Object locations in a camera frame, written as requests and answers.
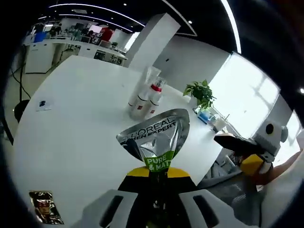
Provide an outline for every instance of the white pillar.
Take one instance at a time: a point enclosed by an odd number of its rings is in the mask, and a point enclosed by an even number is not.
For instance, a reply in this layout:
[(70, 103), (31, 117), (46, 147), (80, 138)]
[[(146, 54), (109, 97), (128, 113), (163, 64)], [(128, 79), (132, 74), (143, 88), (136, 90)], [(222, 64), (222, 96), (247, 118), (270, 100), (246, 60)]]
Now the white pillar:
[(127, 52), (124, 66), (139, 72), (152, 66), (179, 28), (167, 13), (153, 16)]

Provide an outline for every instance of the floor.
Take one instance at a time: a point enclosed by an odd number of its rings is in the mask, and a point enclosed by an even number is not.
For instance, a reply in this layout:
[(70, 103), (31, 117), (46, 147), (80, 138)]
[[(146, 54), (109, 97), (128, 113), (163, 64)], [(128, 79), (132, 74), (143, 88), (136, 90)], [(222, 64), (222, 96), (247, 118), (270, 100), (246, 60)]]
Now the floor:
[[(52, 67), (46, 74), (23, 74), (22, 85), (27, 93), (32, 97), (43, 81), (52, 73), (56, 66)], [(20, 70), (14, 73), (14, 76), (20, 81)], [(22, 100), (29, 99), (29, 96), (22, 90)], [(18, 122), (14, 116), (14, 108), (19, 103), (19, 83), (14, 79), (12, 75), (9, 76), (7, 88), (4, 96), (4, 112), (5, 119), (8, 123), (9, 129), (13, 137), (15, 136)], [(13, 146), (4, 134), (2, 139), (4, 146), (6, 159), (8, 165), (11, 163), (12, 156), (14, 154)]]

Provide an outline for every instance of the silver foil packet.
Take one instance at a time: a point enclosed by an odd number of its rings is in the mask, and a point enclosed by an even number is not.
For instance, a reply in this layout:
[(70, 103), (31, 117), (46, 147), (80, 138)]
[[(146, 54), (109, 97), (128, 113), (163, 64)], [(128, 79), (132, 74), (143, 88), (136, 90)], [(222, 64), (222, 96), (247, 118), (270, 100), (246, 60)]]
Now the silver foil packet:
[(172, 109), (124, 130), (118, 142), (151, 172), (169, 168), (189, 133), (186, 109)]

